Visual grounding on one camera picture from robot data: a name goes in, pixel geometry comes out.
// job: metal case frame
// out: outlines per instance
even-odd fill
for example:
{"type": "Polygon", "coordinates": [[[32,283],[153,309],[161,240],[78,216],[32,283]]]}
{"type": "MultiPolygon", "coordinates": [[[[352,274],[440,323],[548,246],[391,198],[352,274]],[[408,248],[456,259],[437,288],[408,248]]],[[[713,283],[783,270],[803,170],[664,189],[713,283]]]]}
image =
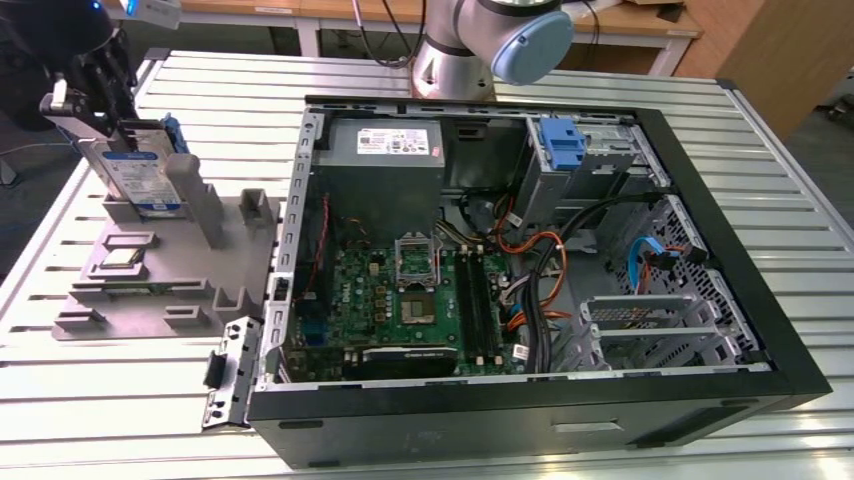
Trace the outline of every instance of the metal case frame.
{"type": "MultiPolygon", "coordinates": [[[[571,438],[560,435],[568,432],[569,421],[579,418],[639,421],[643,416],[663,415],[667,420],[644,435],[609,448],[681,445],[760,410],[791,408],[831,391],[659,111],[339,97],[308,97],[307,103],[313,105],[308,118],[312,113],[331,112],[352,116],[383,112],[441,116],[453,111],[472,117],[497,114],[524,118],[571,110],[592,115],[632,115],[672,180],[671,192],[679,196],[708,246],[709,264],[728,282],[774,371],[751,372],[748,377],[738,368],[715,375],[613,375],[584,380],[583,388],[577,382],[555,380],[270,391],[258,381],[246,419],[292,468],[572,452],[576,450],[571,438]]],[[[313,115],[313,119],[315,123],[304,125],[307,134],[297,146],[290,196],[305,191],[312,149],[308,138],[320,138],[323,129],[321,115],[313,115]]],[[[298,222],[288,217],[289,213],[285,231],[298,222]]],[[[282,245],[278,258],[286,255],[288,247],[282,245]]],[[[277,273],[272,277],[268,319],[281,322],[290,279],[277,273]]],[[[269,340],[268,329],[264,337],[264,341],[269,340]]],[[[266,353],[258,365],[258,380],[277,361],[274,351],[266,353]]]]}

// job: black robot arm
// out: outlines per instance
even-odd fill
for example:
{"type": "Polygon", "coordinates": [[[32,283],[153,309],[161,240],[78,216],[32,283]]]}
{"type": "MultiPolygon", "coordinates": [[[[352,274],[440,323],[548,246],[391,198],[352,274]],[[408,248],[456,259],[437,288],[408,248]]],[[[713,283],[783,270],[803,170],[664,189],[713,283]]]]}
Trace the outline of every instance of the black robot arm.
{"type": "Polygon", "coordinates": [[[113,29],[98,1],[0,0],[0,20],[53,82],[42,115],[76,136],[105,138],[113,149],[133,149],[121,126],[122,120],[137,118],[126,35],[113,29]]]}

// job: power supply label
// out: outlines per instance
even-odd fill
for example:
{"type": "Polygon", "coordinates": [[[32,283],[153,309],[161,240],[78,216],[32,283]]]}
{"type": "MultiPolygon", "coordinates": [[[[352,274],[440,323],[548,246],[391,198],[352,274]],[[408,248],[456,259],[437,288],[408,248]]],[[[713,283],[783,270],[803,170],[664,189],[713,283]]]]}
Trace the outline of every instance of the power supply label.
{"type": "Polygon", "coordinates": [[[109,176],[137,208],[152,213],[177,210],[181,201],[172,183],[160,172],[156,153],[102,152],[101,157],[109,176]]]}
{"type": "Polygon", "coordinates": [[[363,128],[359,130],[359,155],[428,155],[427,130],[363,128]]]}

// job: ram slot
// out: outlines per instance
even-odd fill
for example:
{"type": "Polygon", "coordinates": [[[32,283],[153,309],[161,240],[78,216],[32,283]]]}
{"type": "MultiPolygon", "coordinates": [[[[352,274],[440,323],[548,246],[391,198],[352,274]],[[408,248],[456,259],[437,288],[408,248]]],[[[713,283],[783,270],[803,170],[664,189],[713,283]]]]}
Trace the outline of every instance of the ram slot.
{"type": "Polygon", "coordinates": [[[471,282],[472,297],[476,312],[476,322],[480,331],[480,338],[483,342],[483,350],[487,359],[499,358],[497,356],[497,342],[495,340],[495,320],[492,317],[492,302],[489,300],[489,285],[485,276],[485,270],[483,269],[483,255],[475,254],[468,261],[469,275],[468,281],[471,282]]]}
{"type": "Polygon", "coordinates": [[[473,311],[471,299],[471,284],[468,281],[468,255],[459,252],[453,259],[453,274],[456,277],[456,304],[459,305],[459,324],[463,334],[463,348],[465,358],[475,360],[481,355],[477,345],[477,333],[473,329],[473,311]]]}

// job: aluminum slotted table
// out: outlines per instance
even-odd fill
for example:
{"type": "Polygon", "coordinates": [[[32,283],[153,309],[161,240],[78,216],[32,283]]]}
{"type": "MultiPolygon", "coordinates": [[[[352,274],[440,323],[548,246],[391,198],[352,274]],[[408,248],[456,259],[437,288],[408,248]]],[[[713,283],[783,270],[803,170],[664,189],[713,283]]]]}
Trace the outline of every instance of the aluminum slotted table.
{"type": "MultiPolygon", "coordinates": [[[[408,96],[405,72],[360,60],[170,52],[138,70],[144,118],[182,124],[220,194],[284,198],[307,94],[408,96]]],[[[397,465],[321,477],[847,478],[854,476],[854,235],[735,90],[711,80],[559,72],[499,100],[655,108],[735,227],[834,393],[681,448],[397,465]]],[[[53,318],[104,221],[85,163],[0,289],[0,477],[289,473],[250,431],[198,433],[218,338],[60,343],[53,318]]]]}

